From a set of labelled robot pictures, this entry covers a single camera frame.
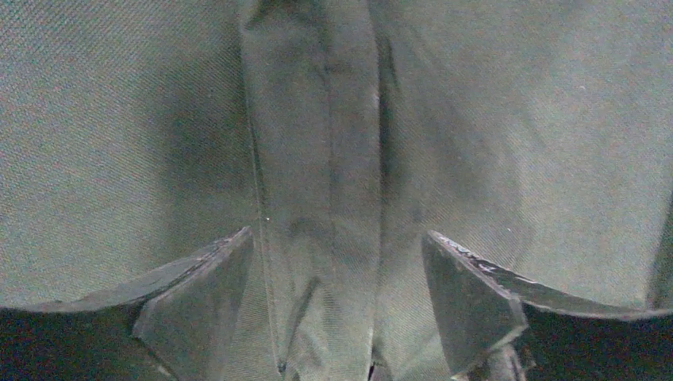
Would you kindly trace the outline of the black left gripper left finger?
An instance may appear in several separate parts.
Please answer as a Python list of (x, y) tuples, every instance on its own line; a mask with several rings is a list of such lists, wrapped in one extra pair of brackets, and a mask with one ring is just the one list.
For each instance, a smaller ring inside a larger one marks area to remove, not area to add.
[(1, 309), (4, 380), (222, 380), (254, 254), (243, 228), (74, 302)]

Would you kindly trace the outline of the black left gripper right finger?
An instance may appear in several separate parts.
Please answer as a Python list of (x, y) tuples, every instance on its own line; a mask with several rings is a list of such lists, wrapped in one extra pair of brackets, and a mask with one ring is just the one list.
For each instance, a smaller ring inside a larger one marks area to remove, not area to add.
[(430, 231), (425, 274), (454, 380), (669, 380), (672, 312), (576, 297)]

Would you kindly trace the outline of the black fabric student bag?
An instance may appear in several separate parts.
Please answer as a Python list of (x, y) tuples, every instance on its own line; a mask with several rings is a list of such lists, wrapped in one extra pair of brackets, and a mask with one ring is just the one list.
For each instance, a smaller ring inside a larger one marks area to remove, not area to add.
[(671, 2), (2, 2), (1, 309), (246, 227), (222, 380), (454, 380), (430, 231), (672, 312)]

